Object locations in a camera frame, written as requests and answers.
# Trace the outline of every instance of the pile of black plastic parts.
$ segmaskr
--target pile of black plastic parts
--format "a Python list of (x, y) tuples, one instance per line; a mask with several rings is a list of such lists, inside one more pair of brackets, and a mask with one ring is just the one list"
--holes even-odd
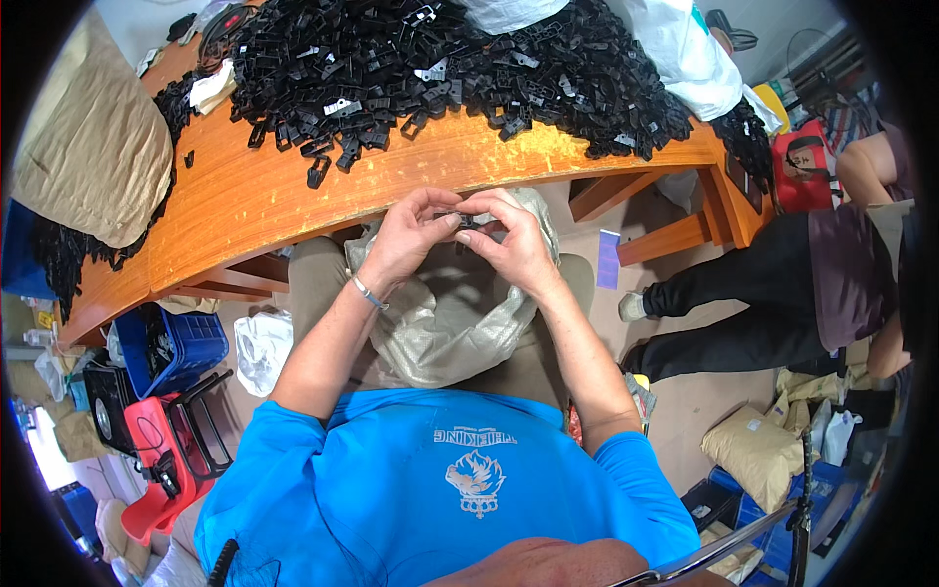
[(649, 160), (690, 135), (689, 112), (602, 1), (575, 0), (495, 37), (465, 23), (464, 11), (421, 0), (269, 0), (234, 36), (231, 119), (254, 125), (248, 147), (272, 132), (280, 150), (315, 158), (311, 188), (334, 141), (348, 172), (363, 148), (388, 148), (397, 118), (413, 140), (461, 105), (503, 141), (540, 120), (589, 140), (590, 158)]
[(717, 138), (724, 142), (724, 148), (753, 177), (760, 191), (769, 193), (773, 186), (773, 155), (769, 137), (747, 99), (741, 99), (730, 112), (718, 116), (710, 124)]
[(162, 218), (166, 211), (166, 199), (173, 192), (176, 184), (176, 143), (183, 127), (189, 125), (190, 114), (195, 111), (189, 106), (189, 92), (196, 77), (187, 72), (179, 82), (171, 82), (166, 89), (161, 90), (153, 99), (166, 124), (170, 129), (170, 139), (173, 142), (173, 167), (170, 170), (170, 184), (166, 189), (166, 196), (150, 215), (150, 222), (144, 234), (121, 249), (110, 247), (100, 240), (79, 232), (62, 224), (47, 220), (41, 216), (36, 217), (33, 227), (32, 245), (33, 257), (46, 272), (46, 283), (59, 299), (59, 309), (62, 322), (69, 321), (71, 315), (71, 301), (74, 295), (82, 295), (79, 284), (82, 282), (82, 264), (85, 256), (91, 255), (91, 261), (107, 261), (111, 270), (118, 271), (124, 267), (125, 259), (136, 255), (144, 246), (146, 235), (153, 224)]

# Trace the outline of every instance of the hand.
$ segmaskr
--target hand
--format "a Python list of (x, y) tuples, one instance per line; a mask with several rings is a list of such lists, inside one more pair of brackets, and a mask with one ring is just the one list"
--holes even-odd
[[(461, 230), (454, 238), (488, 261), (510, 284), (539, 301), (559, 283), (561, 274), (548, 254), (538, 220), (508, 192), (497, 188), (475, 193), (457, 204), (456, 211), (474, 216), (488, 212), (498, 219), (479, 230)], [(508, 234), (499, 244), (489, 237), (494, 232)]]
[(421, 188), (391, 206), (372, 250), (359, 268), (359, 278), (384, 300), (417, 270), (430, 247), (451, 236), (460, 224), (457, 214), (434, 220), (434, 212), (453, 209), (463, 199), (439, 188)]

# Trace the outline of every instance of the floor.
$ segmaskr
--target floor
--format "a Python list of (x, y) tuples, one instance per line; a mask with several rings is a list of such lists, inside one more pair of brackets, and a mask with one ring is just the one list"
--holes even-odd
[[(599, 230), (621, 233), (621, 240), (634, 239), (685, 215), (655, 188), (638, 193), (600, 218), (574, 224), (567, 207), (570, 182), (535, 186), (545, 198), (551, 220), (558, 231), (563, 253), (587, 258), (596, 268)], [(700, 188), (692, 196), (692, 208), (700, 209)], [(646, 287), (668, 279), (675, 272), (701, 263), (723, 253), (720, 247), (702, 245), (674, 255), (667, 255), (644, 264), (620, 268), (617, 290), (597, 288), (590, 321), (609, 351), (617, 360), (636, 341), (658, 332), (697, 328), (740, 311), (738, 301), (716, 301), (696, 308), (686, 317), (641, 320), (625, 324), (619, 320), (617, 303), (629, 289)], [(225, 302), (219, 311), (231, 350), (219, 369), (237, 370), (234, 344), (234, 322), (265, 307), (288, 308), (289, 295), (275, 294), (268, 302), (249, 304)], [(659, 464), (678, 495), (683, 495), (713, 467), (700, 451), (700, 440), (714, 424), (737, 407), (751, 402), (760, 411), (769, 407), (773, 396), (773, 372), (711, 374), (702, 373), (669, 378), (657, 382), (653, 391), (658, 395), (650, 425), (649, 439), (658, 455)], [(248, 394), (237, 377), (228, 380), (221, 392), (209, 400), (213, 417), (223, 431), (223, 439), (233, 456), (237, 455), (239, 439), (251, 421), (252, 412), (264, 400)], [(191, 541), (192, 526), (199, 503), (187, 516), (180, 517), (174, 536), (184, 545)]]

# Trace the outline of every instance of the silver bracelet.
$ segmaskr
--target silver bracelet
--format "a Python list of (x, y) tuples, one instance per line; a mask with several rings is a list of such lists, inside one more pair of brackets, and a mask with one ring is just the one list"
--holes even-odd
[(352, 283), (355, 284), (355, 287), (359, 289), (362, 295), (365, 296), (365, 298), (371, 303), (373, 303), (379, 310), (384, 312), (388, 309), (389, 306), (387, 302), (382, 303), (381, 301), (378, 301), (378, 298), (372, 295), (372, 290), (364, 286), (362, 282), (359, 281), (359, 275), (352, 275)]

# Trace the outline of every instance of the printed logo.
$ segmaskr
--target printed logo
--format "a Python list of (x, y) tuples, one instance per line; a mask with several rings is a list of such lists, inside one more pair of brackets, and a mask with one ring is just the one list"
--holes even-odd
[(496, 492), (505, 477), (497, 459), (480, 455), (478, 450), (466, 453), (447, 467), (444, 479), (459, 490), (460, 509), (464, 512), (483, 519), (483, 514), (499, 509)]
[(447, 442), (473, 448), (493, 444), (518, 444), (518, 440), (511, 434), (499, 432), (495, 428), (470, 428), (468, 426), (454, 426), (453, 430), (434, 430), (434, 442)]

